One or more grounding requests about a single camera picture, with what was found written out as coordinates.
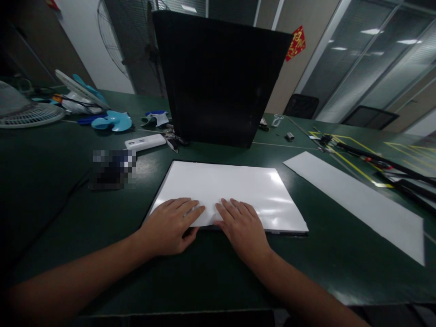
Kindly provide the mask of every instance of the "finger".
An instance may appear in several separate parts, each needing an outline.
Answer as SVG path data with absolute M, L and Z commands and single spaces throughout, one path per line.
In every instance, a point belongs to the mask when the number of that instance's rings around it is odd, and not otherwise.
M 227 224 L 232 224 L 235 220 L 233 219 L 232 215 L 230 214 L 230 212 L 227 211 L 227 209 L 225 207 L 223 207 L 221 204 L 216 203 L 215 207 L 218 210 L 218 213 L 221 215 L 221 218 L 227 223 Z
M 242 202 L 236 201 L 235 199 L 230 199 L 230 202 L 238 208 L 239 212 L 244 216 L 250 216 L 250 212 L 248 211 L 247 207 L 242 204 Z
M 184 250 L 186 250 L 186 248 L 191 245 L 191 243 L 195 240 L 195 238 L 197 237 L 197 232 L 200 229 L 200 227 L 195 227 L 192 232 L 185 238 L 182 238 L 182 252 Z
M 192 211 L 191 213 L 187 214 L 186 217 L 184 218 L 186 221 L 186 225 L 189 227 L 193 224 L 194 221 L 196 221 L 198 219 L 198 217 L 200 217 L 200 215 L 206 210 L 205 206 L 201 206 L 197 209 L 195 209 L 194 211 Z
M 226 199 L 221 199 L 223 206 L 232 215 L 233 219 L 237 219 L 240 216 L 239 210 L 237 210 L 233 205 L 226 201 Z
M 224 234 L 226 234 L 227 238 L 230 240 L 230 232 L 228 230 L 228 226 L 226 225 L 226 223 L 224 221 L 217 220 L 217 221 L 213 222 L 213 224 L 215 226 L 220 227 L 221 230 L 224 232 Z
M 245 203 L 245 202 L 241 202 L 248 210 L 248 212 L 250 212 L 250 214 L 255 217 L 255 218 L 259 218 L 258 214 L 256 213 L 256 210 L 254 210 L 253 206 L 251 204 Z
M 180 214 L 180 215 L 184 215 L 185 213 L 187 213 L 189 210 L 191 210 L 193 207 L 195 207 L 199 203 L 200 203 L 199 201 L 188 201 L 188 202 L 185 202 L 184 204 L 182 204 L 180 206 L 179 209 L 177 209 L 176 213 Z
M 168 208 L 169 209 L 178 209 L 182 204 L 184 204 L 185 202 L 191 201 L 191 198 L 178 198 L 176 200 L 174 200 L 173 203 L 171 203 Z

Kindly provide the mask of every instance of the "red decoration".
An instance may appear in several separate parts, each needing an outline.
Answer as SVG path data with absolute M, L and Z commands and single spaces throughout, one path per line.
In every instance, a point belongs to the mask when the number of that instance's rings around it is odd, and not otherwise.
M 287 51 L 286 61 L 291 60 L 293 57 L 295 57 L 306 48 L 306 39 L 304 38 L 303 25 L 297 28 L 297 30 L 293 34 L 294 39 L 292 40 L 291 46 Z
M 54 10 L 56 10 L 56 11 L 60 11 L 58 5 L 55 3 L 55 0 L 45 0 L 45 3 L 48 4 L 48 6 L 49 6 L 51 9 L 54 9 Z

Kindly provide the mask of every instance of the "wrist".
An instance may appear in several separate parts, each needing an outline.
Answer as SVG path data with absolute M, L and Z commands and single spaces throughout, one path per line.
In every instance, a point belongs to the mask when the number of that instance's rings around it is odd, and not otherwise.
M 259 270 L 266 269 L 271 266 L 274 256 L 277 254 L 270 247 L 256 254 L 253 260 L 249 260 L 246 265 L 256 273 Z
M 134 232 L 128 238 L 131 242 L 131 251 L 141 261 L 141 264 L 157 256 L 154 253 L 153 245 L 150 244 L 149 238 L 142 235 L 140 230 Z

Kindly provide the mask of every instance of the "desk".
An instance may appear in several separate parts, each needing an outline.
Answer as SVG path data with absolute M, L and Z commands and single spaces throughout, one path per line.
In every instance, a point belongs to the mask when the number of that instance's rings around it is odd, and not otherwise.
M 92 150 L 123 149 L 126 139 L 153 134 L 141 130 L 140 117 L 146 111 L 169 109 L 164 99 L 116 92 L 104 95 L 114 110 L 130 113 L 136 131 L 100 133 L 90 126 L 67 121 L 32 129 L 0 130 L 0 167 L 8 172 L 4 176 L 10 221 L 7 235 L 12 235 L 15 253 L 53 216 L 68 190 L 89 168 Z M 272 115 L 266 114 L 266 119 L 270 124 Z M 347 144 L 382 152 L 410 168 L 435 175 L 434 140 L 293 120 L 305 131 L 315 132 L 315 125 L 323 133 L 338 135 Z M 292 143 L 284 139 L 286 132 L 295 135 Z M 436 219 L 395 190 L 375 187 L 362 177 L 363 183 L 424 218 L 426 267 L 422 267 L 282 164 L 303 151 L 350 173 L 333 158 L 336 154 L 320 152 L 288 119 L 269 132 L 259 130 L 250 149 L 192 142 L 178 154 L 166 146 L 146 150 L 137 159 L 136 189 L 91 192 L 81 188 L 29 249 L 11 278 L 14 282 L 25 280 L 133 233 L 171 162 L 180 159 L 276 168 L 307 222 L 309 236 L 268 235 L 268 241 L 286 261 L 344 304 L 436 302 Z M 369 164 L 348 154 L 340 155 L 346 159 L 339 158 L 345 164 L 349 165 L 348 161 L 376 179 Z M 183 254 L 156 258 L 143 265 L 95 299 L 82 315 L 259 310 L 277 306 L 279 303 L 240 262 L 224 234 L 200 231 Z

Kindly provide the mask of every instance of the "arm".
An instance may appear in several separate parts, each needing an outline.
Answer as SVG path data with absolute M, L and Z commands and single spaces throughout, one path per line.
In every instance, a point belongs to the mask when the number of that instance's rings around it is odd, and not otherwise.
M 131 236 L 86 257 L 44 272 L 8 291 L 9 302 L 24 323 L 59 324 L 72 318 L 112 283 L 151 258 L 183 252 L 197 234 L 183 233 L 204 211 L 198 201 L 169 200 L 158 206 Z
M 368 326 L 353 311 L 318 284 L 280 258 L 270 247 L 254 208 L 222 199 L 216 207 L 223 221 L 216 221 L 241 260 L 266 288 L 314 326 Z

